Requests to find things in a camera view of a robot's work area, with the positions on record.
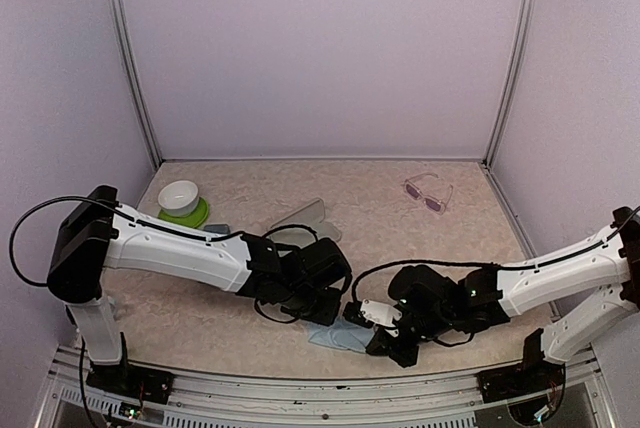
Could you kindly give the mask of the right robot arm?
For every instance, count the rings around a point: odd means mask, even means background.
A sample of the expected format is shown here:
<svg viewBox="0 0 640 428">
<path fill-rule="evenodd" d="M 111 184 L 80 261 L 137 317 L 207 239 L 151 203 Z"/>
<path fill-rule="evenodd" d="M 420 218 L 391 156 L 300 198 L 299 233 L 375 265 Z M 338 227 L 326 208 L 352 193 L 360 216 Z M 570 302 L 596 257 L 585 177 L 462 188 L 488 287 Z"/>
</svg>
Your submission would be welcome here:
<svg viewBox="0 0 640 428">
<path fill-rule="evenodd" d="M 529 335 L 511 381 L 523 392 L 546 380 L 609 328 L 639 311 L 639 211 L 621 207 L 596 234 L 521 263 L 488 265 L 454 281 L 431 263 L 403 266 L 388 295 L 393 305 L 365 300 L 359 310 L 374 326 L 365 348 L 401 367 L 416 364 L 422 342 L 440 343 L 457 331 L 468 336 L 505 324 L 540 305 L 591 294 L 560 320 Z"/>
</svg>

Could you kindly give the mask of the light blue cloth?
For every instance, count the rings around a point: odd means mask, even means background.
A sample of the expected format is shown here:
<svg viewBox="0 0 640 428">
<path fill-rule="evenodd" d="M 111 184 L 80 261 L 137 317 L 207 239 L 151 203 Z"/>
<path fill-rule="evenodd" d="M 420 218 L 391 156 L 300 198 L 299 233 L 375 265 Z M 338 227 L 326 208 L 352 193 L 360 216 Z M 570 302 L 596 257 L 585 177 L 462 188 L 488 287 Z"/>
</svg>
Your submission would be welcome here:
<svg viewBox="0 0 640 428">
<path fill-rule="evenodd" d="M 371 328 L 361 327 L 342 318 L 337 319 L 330 326 L 312 324 L 308 328 L 310 344 L 359 354 L 365 353 L 366 346 L 373 335 L 374 331 Z"/>
</svg>

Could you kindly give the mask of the grey-blue glasses case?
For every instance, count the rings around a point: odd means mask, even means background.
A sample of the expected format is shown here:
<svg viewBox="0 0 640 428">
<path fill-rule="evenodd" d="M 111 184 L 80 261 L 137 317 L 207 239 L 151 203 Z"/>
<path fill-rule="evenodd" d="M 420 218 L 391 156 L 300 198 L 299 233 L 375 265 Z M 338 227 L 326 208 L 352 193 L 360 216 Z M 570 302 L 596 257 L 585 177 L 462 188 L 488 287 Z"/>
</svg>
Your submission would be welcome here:
<svg viewBox="0 0 640 428">
<path fill-rule="evenodd" d="M 231 233 L 230 226 L 225 223 L 207 224 L 203 227 L 203 230 L 205 232 L 214 233 L 221 236 L 229 235 Z"/>
</svg>

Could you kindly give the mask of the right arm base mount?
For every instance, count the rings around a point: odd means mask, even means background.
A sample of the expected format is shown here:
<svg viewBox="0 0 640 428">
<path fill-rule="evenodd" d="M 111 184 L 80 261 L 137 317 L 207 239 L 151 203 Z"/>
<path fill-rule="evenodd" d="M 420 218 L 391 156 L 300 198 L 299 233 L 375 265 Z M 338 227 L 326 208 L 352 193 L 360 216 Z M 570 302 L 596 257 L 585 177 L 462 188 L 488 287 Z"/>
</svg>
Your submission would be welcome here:
<svg viewBox="0 0 640 428">
<path fill-rule="evenodd" d="M 520 362 L 477 374 L 484 403 L 534 394 L 560 386 L 566 381 L 564 364 L 544 360 L 542 334 L 543 329 L 539 328 L 525 339 Z"/>
</svg>

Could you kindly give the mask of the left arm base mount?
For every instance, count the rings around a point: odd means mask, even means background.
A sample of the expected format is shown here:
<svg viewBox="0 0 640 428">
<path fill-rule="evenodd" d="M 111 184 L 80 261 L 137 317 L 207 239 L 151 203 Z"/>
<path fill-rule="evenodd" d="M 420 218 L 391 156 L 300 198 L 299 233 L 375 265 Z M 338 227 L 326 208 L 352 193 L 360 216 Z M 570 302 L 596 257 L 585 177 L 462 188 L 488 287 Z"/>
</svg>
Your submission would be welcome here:
<svg viewBox="0 0 640 428">
<path fill-rule="evenodd" d="M 120 333 L 122 357 L 116 365 L 90 363 L 86 382 L 92 388 L 139 402 L 166 405 L 172 393 L 175 376 L 168 371 L 131 364 L 126 338 Z"/>
</svg>

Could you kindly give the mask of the pink glasses case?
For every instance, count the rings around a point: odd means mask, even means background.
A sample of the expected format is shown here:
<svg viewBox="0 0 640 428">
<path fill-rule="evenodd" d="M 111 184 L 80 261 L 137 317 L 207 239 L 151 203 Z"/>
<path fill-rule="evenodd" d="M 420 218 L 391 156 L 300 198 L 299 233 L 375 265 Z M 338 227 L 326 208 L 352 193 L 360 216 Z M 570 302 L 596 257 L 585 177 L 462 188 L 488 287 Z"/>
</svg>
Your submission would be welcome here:
<svg viewBox="0 0 640 428">
<path fill-rule="evenodd" d="M 321 198 L 314 198 L 293 210 L 287 216 L 272 224 L 269 230 L 290 224 L 308 226 L 316 232 L 319 239 L 330 238 L 338 243 L 342 238 L 342 232 L 326 219 L 325 204 Z M 279 231 L 272 234 L 270 238 L 278 243 L 300 247 L 305 247 L 314 242 L 314 237 L 311 233 L 299 228 Z"/>
</svg>

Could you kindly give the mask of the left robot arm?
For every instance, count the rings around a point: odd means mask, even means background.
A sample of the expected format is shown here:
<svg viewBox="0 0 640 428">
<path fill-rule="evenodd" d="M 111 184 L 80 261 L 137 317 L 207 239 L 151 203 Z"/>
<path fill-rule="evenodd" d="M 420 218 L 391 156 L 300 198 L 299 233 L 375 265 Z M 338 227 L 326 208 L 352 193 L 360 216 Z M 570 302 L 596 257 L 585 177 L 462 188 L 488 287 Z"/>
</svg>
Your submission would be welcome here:
<svg viewBox="0 0 640 428">
<path fill-rule="evenodd" d="M 316 237 L 305 246 L 279 243 L 239 231 L 214 236 L 143 215 L 101 185 L 60 224 L 46 285 L 63 301 L 85 343 L 91 363 L 121 393 L 140 382 L 126 360 L 101 286 L 104 269 L 137 269 L 187 279 L 249 298 L 256 311 L 276 306 L 295 321 L 328 326 L 352 281 L 338 245 Z"/>
</svg>

